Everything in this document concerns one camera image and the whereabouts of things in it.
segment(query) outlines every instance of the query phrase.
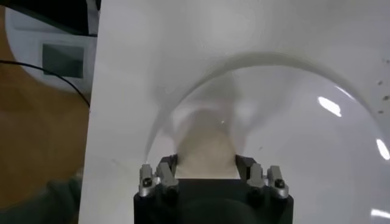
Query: black cable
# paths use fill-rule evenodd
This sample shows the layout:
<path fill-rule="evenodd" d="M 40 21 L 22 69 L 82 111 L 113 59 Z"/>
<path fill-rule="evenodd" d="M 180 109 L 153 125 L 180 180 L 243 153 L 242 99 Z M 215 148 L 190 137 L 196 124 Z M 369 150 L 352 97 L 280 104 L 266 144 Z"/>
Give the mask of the black cable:
<path fill-rule="evenodd" d="M 80 97 L 84 100 L 84 102 L 88 105 L 88 108 L 91 106 L 89 101 L 87 100 L 87 98 L 80 92 L 79 89 L 77 89 L 77 87 L 75 87 L 71 82 L 69 82 L 67 79 L 64 79 L 63 77 L 57 75 L 56 73 L 54 72 L 51 72 L 51 71 L 48 71 L 44 68 L 41 68 L 41 67 L 38 67 L 38 66 L 35 66 L 35 65 L 30 65 L 30 64 L 26 64 L 26 63 L 23 63 L 23 62 L 17 62 L 17 61 L 6 61 L 6 60 L 0 60 L 0 63 L 2 64 L 7 64 L 7 65 L 20 65 L 20 66 L 25 66 L 25 67 L 30 67 L 30 68 L 35 68 L 37 70 L 41 70 L 43 72 L 46 72 L 50 75 L 54 75 L 56 76 L 57 78 L 59 78 L 60 80 L 63 80 L 64 82 L 66 82 L 67 84 L 69 84 L 69 86 L 71 86 L 74 90 L 76 90 L 76 92 L 80 95 Z"/>

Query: screw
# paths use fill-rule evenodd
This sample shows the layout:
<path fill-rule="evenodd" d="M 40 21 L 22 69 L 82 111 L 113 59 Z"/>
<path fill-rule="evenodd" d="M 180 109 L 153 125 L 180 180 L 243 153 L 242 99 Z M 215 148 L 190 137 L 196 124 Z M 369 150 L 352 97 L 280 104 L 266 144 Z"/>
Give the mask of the screw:
<path fill-rule="evenodd" d="M 142 187 L 150 187 L 152 186 L 152 183 L 153 183 L 152 179 L 147 177 L 142 180 Z"/>
<path fill-rule="evenodd" d="M 275 187 L 277 188 L 285 188 L 285 182 L 282 179 L 275 180 Z"/>

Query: transparent plastic dome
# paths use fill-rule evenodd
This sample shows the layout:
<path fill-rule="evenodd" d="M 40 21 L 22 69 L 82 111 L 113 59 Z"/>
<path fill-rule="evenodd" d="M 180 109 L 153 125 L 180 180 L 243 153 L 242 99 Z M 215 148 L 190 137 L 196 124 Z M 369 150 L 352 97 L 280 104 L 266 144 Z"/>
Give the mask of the transparent plastic dome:
<path fill-rule="evenodd" d="M 280 166 L 294 223 L 386 223 L 390 154 L 366 108 L 336 83 L 287 66 L 239 68 L 193 91 L 171 113 L 147 160 L 176 153 L 193 125 L 231 139 L 263 168 Z"/>

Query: metal clamp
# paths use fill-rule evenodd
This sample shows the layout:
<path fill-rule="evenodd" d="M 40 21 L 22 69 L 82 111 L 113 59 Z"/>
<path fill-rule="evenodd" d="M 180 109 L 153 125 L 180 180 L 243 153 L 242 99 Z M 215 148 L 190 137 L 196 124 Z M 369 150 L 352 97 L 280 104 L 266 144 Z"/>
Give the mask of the metal clamp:
<path fill-rule="evenodd" d="M 140 185 L 138 193 L 141 197 L 147 197 L 154 194 L 155 182 L 153 180 L 152 167 L 149 164 L 143 164 L 140 169 Z"/>
<path fill-rule="evenodd" d="M 263 168 L 258 163 L 253 163 L 250 167 L 250 178 L 247 180 L 247 184 L 251 187 L 263 189 L 265 182 L 263 179 Z"/>
<path fill-rule="evenodd" d="M 273 196 L 277 198 L 288 198 L 288 186 L 282 178 L 279 166 L 271 166 L 267 170 L 268 186 Z"/>
<path fill-rule="evenodd" d="M 157 176 L 160 177 L 160 183 L 163 186 L 163 192 L 167 190 L 179 190 L 179 181 L 173 176 L 168 163 L 160 163 L 157 166 Z"/>

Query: beige object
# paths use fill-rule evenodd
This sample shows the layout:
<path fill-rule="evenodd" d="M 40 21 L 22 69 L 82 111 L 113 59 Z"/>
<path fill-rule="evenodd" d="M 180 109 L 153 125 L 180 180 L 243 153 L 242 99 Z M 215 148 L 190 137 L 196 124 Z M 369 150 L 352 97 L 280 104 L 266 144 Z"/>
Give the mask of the beige object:
<path fill-rule="evenodd" d="M 177 150 L 176 178 L 235 178 L 236 150 L 215 118 L 197 116 Z"/>

